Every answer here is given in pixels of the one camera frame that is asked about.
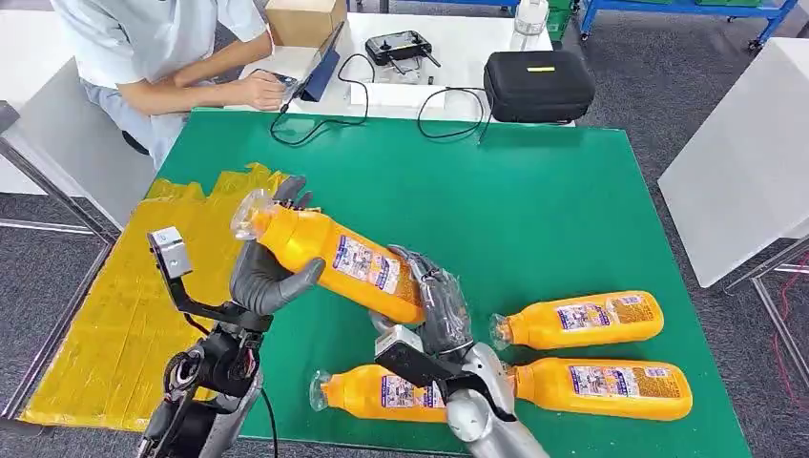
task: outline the orange bottle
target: orange bottle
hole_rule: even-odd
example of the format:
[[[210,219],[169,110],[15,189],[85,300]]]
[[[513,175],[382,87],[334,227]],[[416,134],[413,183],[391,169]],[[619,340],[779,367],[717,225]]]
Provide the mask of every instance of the orange bottle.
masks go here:
[[[516,397],[548,410],[671,421],[694,402],[685,375],[666,363],[544,358],[509,376]]]
[[[309,404],[316,411],[336,407],[365,419],[446,422],[437,386],[418,388],[376,364],[338,375],[317,371],[309,386]]]
[[[281,265],[300,272],[313,258],[326,267],[318,284],[398,323],[420,323],[418,285],[387,248],[316,211],[291,210],[263,189],[248,195],[232,222],[237,238],[255,238]]]
[[[511,344],[538,350],[645,341],[663,328],[663,312],[644,291],[595,294],[537,302],[509,317],[492,315],[498,349]]]
[[[674,365],[646,361],[545,358],[508,368],[514,396],[547,410],[671,421],[691,411],[691,388]],[[341,408],[358,418],[442,423],[438,388],[417,388],[376,364],[343,374],[318,371],[309,386],[316,411]]]

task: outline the gray carpet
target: gray carpet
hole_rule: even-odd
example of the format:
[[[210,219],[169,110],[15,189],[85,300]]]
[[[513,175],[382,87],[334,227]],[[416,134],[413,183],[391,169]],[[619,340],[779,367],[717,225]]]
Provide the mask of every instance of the gray carpet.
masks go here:
[[[366,1],[363,10],[376,12],[378,4]],[[391,12],[502,14],[496,7],[395,1],[391,2]],[[777,34],[795,36],[805,22],[805,14],[795,10]],[[728,297],[716,288],[703,290],[697,285],[656,184],[663,170],[750,63],[752,57],[744,47],[763,26],[764,21],[759,19],[727,24],[722,17],[603,11],[595,20],[590,41],[580,46],[576,27],[571,24],[563,46],[587,59],[597,83],[596,100],[581,124],[621,128],[629,135],[751,450],[762,458],[802,458],[809,454],[809,412],[790,401],[779,379],[771,340],[774,329],[769,318],[750,287]],[[229,35],[223,33],[219,43],[227,43],[228,39]],[[37,213],[45,214],[42,218],[49,220],[63,218],[42,198],[0,195],[0,218]],[[782,240],[774,244],[739,271],[772,255],[784,243]],[[44,329],[72,293],[97,249],[91,238],[83,236],[0,230],[3,267],[0,309],[16,318],[0,323],[3,331],[0,347],[9,348],[11,354],[10,359],[3,358],[4,362],[10,361],[7,364],[11,371],[4,371],[10,376],[0,382],[0,400],[10,395],[15,378],[24,370]],[[46,288],[34,280],[42,275],[59,278],[61,282],[58,287]],[[778,290],[786,278],[787,275],[775,274],[768,281],[774,299],[778,298]],[[789,319],[791,329],[802,348],[809,352],[809,332],[799,325],[809,320],[807,280],[799,280],[788,298],[794,310]],[[788,362],[786,366],[796,395],[809,397]],[[20,438],[0,431],[0,456],[128,456],[136,439],[133,434],[89,429],[57,428],[40,438]],[[239,441],[228,456],[272,456],[271,445]],[[282,443],[280,456],[409,455]]]

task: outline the yellow mat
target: yellow mat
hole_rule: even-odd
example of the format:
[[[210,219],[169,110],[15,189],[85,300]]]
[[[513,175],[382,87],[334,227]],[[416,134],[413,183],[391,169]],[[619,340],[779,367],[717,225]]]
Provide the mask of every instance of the yellow mat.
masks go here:
[[[153,184],[95,279],[23,420],[133,431],[146,427],[162,395],[166,363],[200,337],[172,304],[146,233],[175,226],[194,267],[183,278],[189,294],[211,304],[228,300],[240,247],[230,230],[231,216],[251,190],[275,192],[283,180],[281,173],[261,165],[248,167],[249,173],[223,172],[208,198],[197,183],[159,179]]]

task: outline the robot finger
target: robot finger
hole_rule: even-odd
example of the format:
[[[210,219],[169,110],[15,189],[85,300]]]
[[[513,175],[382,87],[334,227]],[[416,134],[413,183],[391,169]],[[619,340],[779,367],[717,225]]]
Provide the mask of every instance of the robot finger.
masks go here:
[[[292,175],[281,182],[278,191],[273,196],[274,200],[285,202],[293,200],[306,185],[306,177]]]

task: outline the green tabletop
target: green tabletop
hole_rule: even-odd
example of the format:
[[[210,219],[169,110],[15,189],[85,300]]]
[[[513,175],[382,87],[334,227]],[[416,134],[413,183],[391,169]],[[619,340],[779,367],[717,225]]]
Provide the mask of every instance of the green tabletop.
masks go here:
[[[197,110],[159,176],[210,192],[223,170],[250,162],[305,175],[325,213],[381,244],[429,254],[461,279],[475,337],[488,342],[491,313],[552,299],[643,289],[660,302],[665,327],[644,343],[541,352],[512,348],[508,363],[549,355],[653,360],[678,365],[694,408],[676,422],[545,411],[517,401],[517,414],[551,456],[749,456],[696,313],[674,263],[633,151],[622,131],[492,124],[476,137],[432,141],[414,121],[369,119],[330,128],[291,148],[267,127],[274,114]],[[286,133],[315,116],[291,115]],[[428,122],[433,132],[461,123]],[[345,372],[373,361],[364,308],[322,288],[281,310],[261,350],[265,387],[285,440],[463,452],[446,425],[360,420],[314,412],[316,369]],[[242,434],[270,437],[257,403]]]

